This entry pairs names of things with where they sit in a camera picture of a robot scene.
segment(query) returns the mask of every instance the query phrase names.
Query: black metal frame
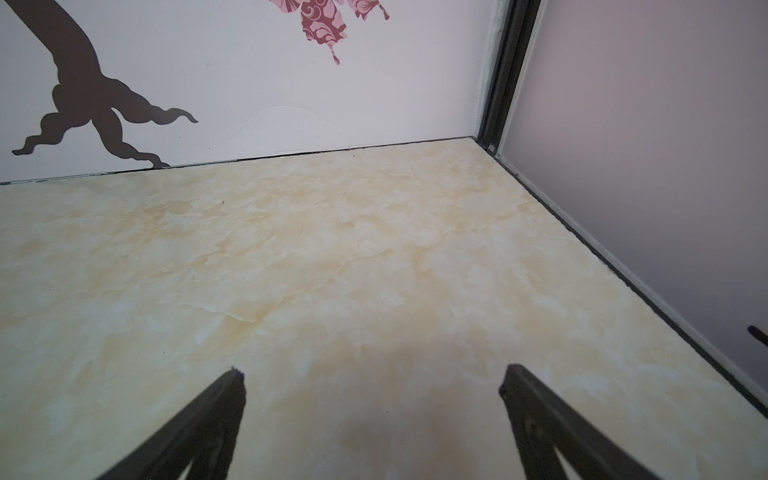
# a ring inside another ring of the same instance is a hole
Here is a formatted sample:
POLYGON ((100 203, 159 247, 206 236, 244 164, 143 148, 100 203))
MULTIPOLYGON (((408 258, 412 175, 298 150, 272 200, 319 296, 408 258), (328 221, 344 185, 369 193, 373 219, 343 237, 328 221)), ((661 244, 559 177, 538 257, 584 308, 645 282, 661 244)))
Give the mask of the black metal frame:
POLYGON ((523 68, 541 0, 510 0, 477 142, 496 153, 523 68))
POLYGON ((528 480, 568 480, 555 447, 582 478, 659 480, 524 366, 507 367, 498 393, 528 480))
POLYGON ((224 480, 245 408, 244 375, 231 369, 98 480, 224 480))

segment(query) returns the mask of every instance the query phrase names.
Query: pink butterfly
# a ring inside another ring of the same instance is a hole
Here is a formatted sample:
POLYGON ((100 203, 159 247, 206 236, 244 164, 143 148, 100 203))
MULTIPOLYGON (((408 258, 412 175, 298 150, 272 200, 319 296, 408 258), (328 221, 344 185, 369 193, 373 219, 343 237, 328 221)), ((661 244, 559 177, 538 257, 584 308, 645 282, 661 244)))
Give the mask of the pink butterfly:
MULTIPOLYGON (((301 11, 301 25, 307 40, 314 40, 319 44, 326 44, 331 50, 333 60, 339 64, 339 59, 333 51, 333 46, 346 38, 346 25, 341 17, 341 12, 336 8, 336 3, 343 5, 344 0, 270 0, 284 13, 301 11)), ((347 0, 349 7, 354 10, 355 16, 368 18, 368 14, 376 6, 384 12, 384 19, 389 20, 389 14, 379 3, 379 0, 347 0)))

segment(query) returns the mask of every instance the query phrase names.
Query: wall sticker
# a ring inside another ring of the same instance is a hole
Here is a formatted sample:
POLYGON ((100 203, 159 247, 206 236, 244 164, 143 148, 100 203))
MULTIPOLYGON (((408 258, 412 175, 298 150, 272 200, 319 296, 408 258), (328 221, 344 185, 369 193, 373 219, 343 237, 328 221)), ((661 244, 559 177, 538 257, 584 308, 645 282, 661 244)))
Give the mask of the wall sticker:
POLYGON ((90 121, 109 153, 150 161, 153 168, 167 167, 157 155, 137 151, 123 142, 123 127, 112 109, 134 124, 153 121, 165 125, 181 116, 193 123, 197 120, 179 108, 155 107, 123 82, 105 77, 91 40, 55 0, 5 0, 5 3, 51 52, 59 81, 53 88, 53 102, 58 111, 46 114, 40 121, 40 134, 27 137, 24 146, 13 153, 29 155, 40 144, 56 145, 67 130, 90 121))
MULTIPOLYGON (((291 13, 301 11, 301 26, 309 41, 326 44, 331 50, 333 60, 339 64, 339 58, 333 51, 333 46, 343 38, 346 38, 346 25, 341 12, 336 8, 336 3, 344 4, 344 0, 270 0, 277 5, 282 12, 291 13)), ((363 20, 376 7, 381 8, 384 19, 389 20, 389 14, 379 3, 379 0, 347 0, 347 5, 355 12, 355 15, 363 20)))

